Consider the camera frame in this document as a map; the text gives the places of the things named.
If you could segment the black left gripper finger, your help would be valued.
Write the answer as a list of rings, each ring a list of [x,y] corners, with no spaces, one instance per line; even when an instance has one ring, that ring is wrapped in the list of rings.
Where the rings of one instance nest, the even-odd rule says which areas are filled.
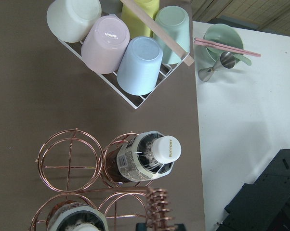
[[[145,223],[137,223],[135,226],[135,231],[185,231],[185,225],[174,224],[174,225],[166,225],[166,226],[153,226],[149,227]]]

